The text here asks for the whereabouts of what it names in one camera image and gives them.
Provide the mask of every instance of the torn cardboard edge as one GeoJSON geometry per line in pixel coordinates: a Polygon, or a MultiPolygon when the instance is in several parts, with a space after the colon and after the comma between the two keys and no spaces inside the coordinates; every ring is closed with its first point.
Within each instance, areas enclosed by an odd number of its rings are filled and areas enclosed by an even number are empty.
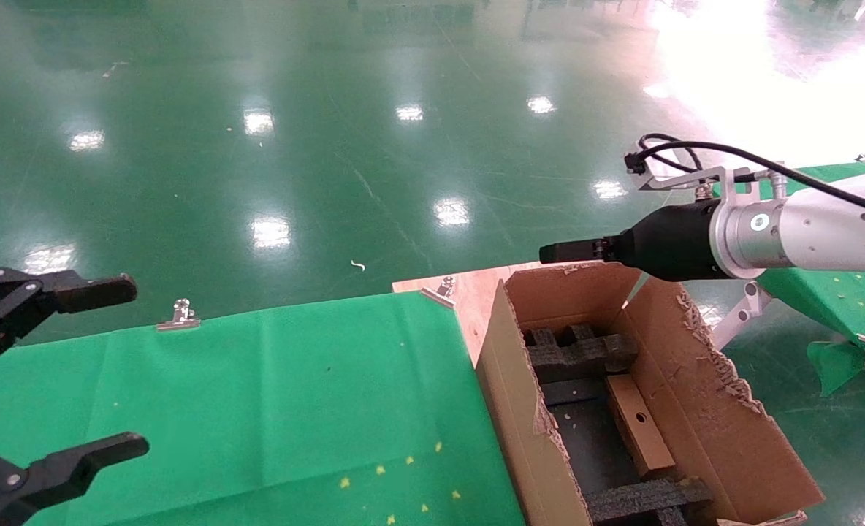
{"type": "Polygon", "coordinates": [[[699,312],[696,303],[692,297],[686,292],[686,289],[681,289],[676,296],[676,301],[680,307],[686,310],[686,321],[683,325],[686,329],[693,333],[693,337],[699,340],[703,346],[709,349],[709,357],[712,359],[712,364],[715,365],[715,370],[719,373],[720,379],[724,384],[725,391],[734,396],[740,404],[747,407],[754,413],[763,416],[765,419],[770,419],[766,409],[763,408],[763,403],[760,400],[754,400],[754,395],[751,392],[750,384],[747,380],[737,375],[737,367],[734,367],[734,362],[728,359],[726,355],[717,347],[712,339],[712,329],[706,325],[702,319],[702,313],[699,312]]]}
{"type": "Polygon", "coordinates": [[[719,517],[755,524],[823,499],[733,363],[710,338],[702,341],[707,327],[682,286],[650,279],[625,306],[638,270],[601,263],[572,269],[523,270],[499,283],[479,363],[482,390],[532,526],[590,524],[522,339],[524,329],[559,332],[573,323],[634,338],[640,355],[630,372],[637,387],[680,475],[709,485],[719,517]]]}

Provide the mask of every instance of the green fabric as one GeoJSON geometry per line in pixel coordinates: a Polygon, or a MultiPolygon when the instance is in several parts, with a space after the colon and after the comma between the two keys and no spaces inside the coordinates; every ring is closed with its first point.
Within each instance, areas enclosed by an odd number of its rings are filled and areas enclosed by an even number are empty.
{"type": "MultiPolygon", "coordinates": [[[[832,164],[825,167],[800,169],[817,179],[833,182],[865,173],[865,163],[832,164]]],[[[789,184],[792,194],[806,188],[803,184],[789,184]]],[[[770,184],[761,183],[761,197],[772,197],[770,184]]],[[[851,379],[864,366],[865,346],[859,347],[857,335],[865,335],[865,272],[821,272],[820,270],[768,269],[757,282],[770,294],[793,309],[806,314],[830,329],[836,330],[850,342],[839,344],[837,352],[851,353],[853,359],[835,359],[833,349],[828,359],[820,359],[819,348],[807,349],[810,359],[823,381],[823,396],[851,379]],[[857,367],[860,360],[862,367],[857,367]]]]}
{"type": "Polygon", "coordinates": [[[32,524],[523,526],[455,314],[419,293],[0,359],[2,456],[26,464],[124,430],[148,455],[32,524]]]}
{"type": "Polygon", "coordinates": [[[864,370],[864,353],[851,342],[813,342],[806,349],[827,397],[864,370]]]}

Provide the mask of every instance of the cardboard piece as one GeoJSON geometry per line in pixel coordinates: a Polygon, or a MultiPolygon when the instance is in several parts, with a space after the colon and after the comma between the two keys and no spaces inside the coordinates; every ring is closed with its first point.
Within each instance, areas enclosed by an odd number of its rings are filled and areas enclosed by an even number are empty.
{"type": "Polygon", "coordinates": [[[611,393],[611,410],[617,429],[641,479],[672,475],[676,463],[630,374],[612,374],[605,382],[611,393]]]}
{"type": "Polygon", "coordinates": [[[624,334],[639,347],[630,368],[682,477],[713,493],[719,519],[757,524],[823,500],[733,363],[711,344],[678,283],[617,264],[545,267],[499,283],[477,374],[530,526],[592,524],[558,425],[546,409],[522,330],[575,324],[624,334]]]}

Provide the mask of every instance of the wooden board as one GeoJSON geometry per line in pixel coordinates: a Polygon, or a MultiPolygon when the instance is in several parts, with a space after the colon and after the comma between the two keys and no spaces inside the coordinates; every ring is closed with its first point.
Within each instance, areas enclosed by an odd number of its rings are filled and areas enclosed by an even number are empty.
{"type": "Polygon", "coordinates": [[[462,327],[462,335],[465,336],[465,345],[468,347],[468,355],[472,357],[472,363],[479,363],[481,344],[485,339],[490,320],[490,309],[494,303],[494,291],[497,290],[499,280],[506,280],[517,270],[535,269],[542,267],[539,262],[520,263],[507,267],[493,267],[493,269],[472,270],[472,272],[460,272],[457,274],[446,274],[429,278],[419,278],[393,283],[393,291],[409,292],[420,290],[423,287],[436,290],[443,278],[451,275],[455,278],[455,286],[452,289],[452,300],[455,302],[455,314],[462,327]]]}

